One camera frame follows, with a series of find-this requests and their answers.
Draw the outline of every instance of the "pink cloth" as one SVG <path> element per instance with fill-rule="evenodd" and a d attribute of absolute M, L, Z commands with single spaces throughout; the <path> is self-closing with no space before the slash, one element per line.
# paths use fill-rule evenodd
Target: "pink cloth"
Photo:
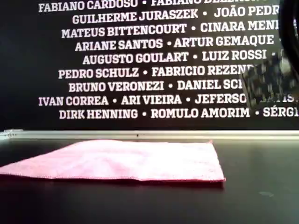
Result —
<path fill-rule="evenodd" d="M 47 179 L 225 181 L 212 142 L 84 141 L 6 165 L 0 174 Z"/>

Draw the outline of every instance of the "silver edge trim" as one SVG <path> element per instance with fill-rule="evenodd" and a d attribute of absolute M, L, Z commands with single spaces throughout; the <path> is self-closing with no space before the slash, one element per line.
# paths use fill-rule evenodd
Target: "silver edge trim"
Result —
<path fill-rule="evenodd" d="M 10 139 L 299 140 L 299 131 L 20 131 Z"/>
<path fill-rule="evenodd" d="M 7 133 L 5 132 L 0 132 L 0 141 L 1 140 L 5 140 L 5 139 L 8 139 L 9 137 L 7 136 Z"/>

